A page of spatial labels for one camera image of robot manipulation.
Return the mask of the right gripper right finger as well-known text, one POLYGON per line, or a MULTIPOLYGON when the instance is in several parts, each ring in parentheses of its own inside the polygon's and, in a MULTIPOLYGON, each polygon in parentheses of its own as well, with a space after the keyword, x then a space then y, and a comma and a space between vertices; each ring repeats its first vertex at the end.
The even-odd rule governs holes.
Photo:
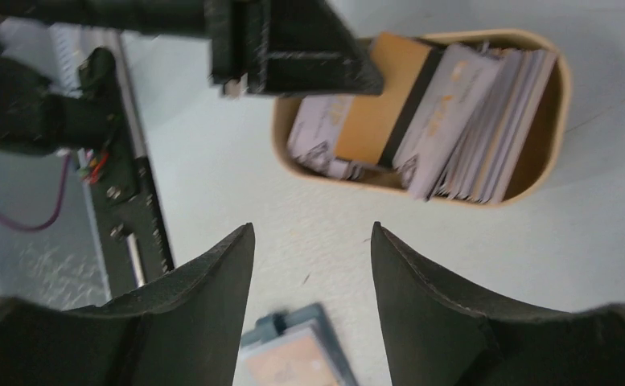
POLYGON ((625 304, 570 313, 520 302, 380 223, 371 261, 395 385, 625 385, 625 304))

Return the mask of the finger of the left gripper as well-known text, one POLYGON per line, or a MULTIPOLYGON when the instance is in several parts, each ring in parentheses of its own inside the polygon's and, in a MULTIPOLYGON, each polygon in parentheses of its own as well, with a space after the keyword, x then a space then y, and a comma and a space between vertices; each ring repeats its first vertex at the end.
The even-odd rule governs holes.
POLYGON ((326 1, 207 1, 212 82, 226 95, 379 95, 384 78, 326 1))

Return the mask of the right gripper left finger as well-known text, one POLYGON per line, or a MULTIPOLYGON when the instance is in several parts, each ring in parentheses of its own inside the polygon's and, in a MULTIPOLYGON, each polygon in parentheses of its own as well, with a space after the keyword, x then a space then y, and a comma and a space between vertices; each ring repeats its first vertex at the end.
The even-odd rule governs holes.
POLYGON ((254 249, 244 224, 103 306, 0 297, 0 385, 230 385, 254 249))

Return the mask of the blue leather card holder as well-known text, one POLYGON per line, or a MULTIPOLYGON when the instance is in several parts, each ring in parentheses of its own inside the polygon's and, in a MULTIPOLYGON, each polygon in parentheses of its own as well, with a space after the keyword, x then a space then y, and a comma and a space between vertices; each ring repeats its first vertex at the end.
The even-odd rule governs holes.
POLYGON ((319 303, 259 318, 241 336, 239 360, 257 385, 358 384, 319 303))

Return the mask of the orange credit card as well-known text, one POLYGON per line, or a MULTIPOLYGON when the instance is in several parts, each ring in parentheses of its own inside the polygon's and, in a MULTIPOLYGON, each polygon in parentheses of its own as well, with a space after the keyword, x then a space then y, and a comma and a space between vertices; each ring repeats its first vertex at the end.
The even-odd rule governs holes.
POLYGON ((298 331, 244 353, 258 385, 340 385, 334 366, 311 330, 298 331))

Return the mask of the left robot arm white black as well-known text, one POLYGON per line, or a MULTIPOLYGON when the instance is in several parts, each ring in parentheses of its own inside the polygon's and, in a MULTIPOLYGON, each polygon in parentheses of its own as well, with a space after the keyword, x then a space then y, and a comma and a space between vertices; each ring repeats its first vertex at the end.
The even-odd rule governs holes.
MULTIPOLYGON (((0 1, 0 17, 206 39, 212 83, 244 80, 251 95, 378 95, 384 79, 368 52, 324 1, 0 1)), ((46 155, 104 149, 122 100, 111 51, 81 70, 83 96, 56 94, 38 70, 0 43, 0 149, 46 155)))

